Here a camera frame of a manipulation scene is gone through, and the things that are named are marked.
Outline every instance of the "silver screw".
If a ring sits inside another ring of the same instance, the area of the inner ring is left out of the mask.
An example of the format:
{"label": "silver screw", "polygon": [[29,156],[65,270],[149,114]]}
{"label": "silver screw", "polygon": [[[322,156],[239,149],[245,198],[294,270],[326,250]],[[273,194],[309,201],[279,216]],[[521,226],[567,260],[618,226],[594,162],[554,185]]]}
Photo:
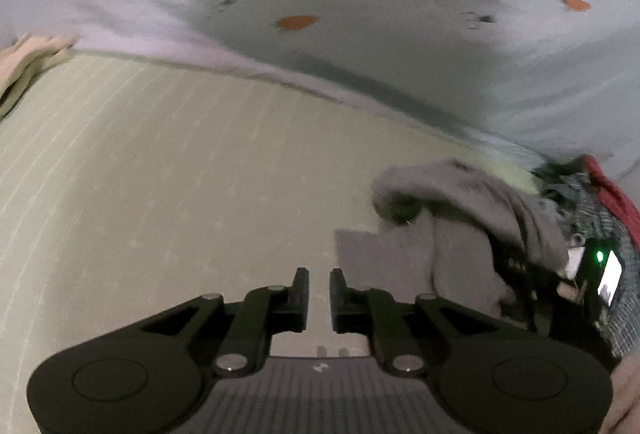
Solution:
{"label": "silver screw", "polygon": [[391,365],[402,372],[415,372],[424,367],[424,360],[414,354],[400,354],[393,359]]}
{"label": "silver screw", "polygon": [[249,360],[246,359],[246,356],[238,353],[222,354],[216,358],[216,365],[220,369],[228,371],[244,369],[248,363]]}

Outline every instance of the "circular indentation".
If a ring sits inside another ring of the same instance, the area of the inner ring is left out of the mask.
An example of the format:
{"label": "circular indentation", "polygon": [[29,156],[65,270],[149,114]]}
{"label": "circular indentation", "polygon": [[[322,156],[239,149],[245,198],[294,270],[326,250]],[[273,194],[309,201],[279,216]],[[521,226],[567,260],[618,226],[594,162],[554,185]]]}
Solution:
{"label": "circular indentation", "polygon": [[391,365],[402,372],[415,372],[424,367],[424,360],[414,354],[401,354],[393,359]]}
{"label": "circular indentation", "polygon": [[228,371],[244,369],[248,363],[246,356],[237,353],[222,354],[216,358],[216,365]]}
{"label": "circular indentation", "polygon": [[92,401],[121,401],[137,394],[146,385],[145,367],[126,358],[106,358],[78,369],[73,386]]}
{"label": "circular indentation", "polygon": [[566,387],[562,367],[541,358],[505,360],[494,369],[495,387],[508,396],[527,401],[549,400]]}

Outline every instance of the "gray cloth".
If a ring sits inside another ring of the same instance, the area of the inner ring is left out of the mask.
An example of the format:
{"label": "gray cloth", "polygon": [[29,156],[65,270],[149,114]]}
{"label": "gray cloth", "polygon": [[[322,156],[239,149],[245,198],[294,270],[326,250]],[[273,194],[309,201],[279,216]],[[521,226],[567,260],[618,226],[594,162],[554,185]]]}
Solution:
{"label": "gray cloth", "polygon": [[611,304],[609,321],[601,334],[611,343],[613,355],[622,357],[640,342],[640,255],[625,225],[598,201],[587,173],[543,175],[543,180],[546,182],[543,196],[552,197],[564,208],[564,216],[570,212],[571,227],[565,231],[567,241],[572,234],[580,234],[586,239],[615,238],[618,243],[624,271]]}
{"label": "gray cloth", "polygon": [[385,289],[400,302],[428,293],[498,317],[513,295],[495,273],[492,240],[549,270],[567,264],[562,233],[536,199],[475,167],[394,167],[372,190],[380,232],[336,232],[338,264],[352,286]]}

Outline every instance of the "beige mattress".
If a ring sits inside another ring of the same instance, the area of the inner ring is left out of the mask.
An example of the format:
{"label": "beige mattress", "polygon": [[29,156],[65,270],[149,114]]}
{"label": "beige mattress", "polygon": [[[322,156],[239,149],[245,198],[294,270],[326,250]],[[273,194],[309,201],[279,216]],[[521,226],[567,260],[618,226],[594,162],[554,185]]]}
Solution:
{"label": "beige mattress", "polygon": [[272,353],[365,353],[331,331],[334,230],[375,228],[387,166],[451,156],[533,190],[503,157],[266,80],[93,54],[45,74],[0,125],[0,432],[37,432],[26,383],[55,351],[298,266],[308,329]]}

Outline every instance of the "pink fabric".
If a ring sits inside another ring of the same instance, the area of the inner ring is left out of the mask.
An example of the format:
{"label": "pink fabric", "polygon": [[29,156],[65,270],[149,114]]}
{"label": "pink fabric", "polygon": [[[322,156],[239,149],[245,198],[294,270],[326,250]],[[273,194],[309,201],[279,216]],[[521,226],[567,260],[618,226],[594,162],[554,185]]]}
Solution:
{"label": "pink fabric", "polygon": [[593,156],[585,156],[584,160],[591,183],[598,189],[600,203],[622,221],[634,245],[640,250],[640,213],[624,192],[605,177]]}

